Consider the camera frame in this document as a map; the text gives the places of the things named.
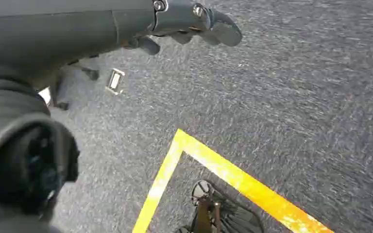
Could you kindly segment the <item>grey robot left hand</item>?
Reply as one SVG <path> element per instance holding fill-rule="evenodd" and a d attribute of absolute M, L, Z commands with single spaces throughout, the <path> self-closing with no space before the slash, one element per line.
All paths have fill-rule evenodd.
<path fill-rule="evenodd" d="M 195 35 L 242 39 L 230 17 L 190 0 L 0 0 L 0 203 L 39 216 L 78 177 L 75 139 L 39 96 L 61 67 L 119 48 L 155 55 L 151 36 Z"/>

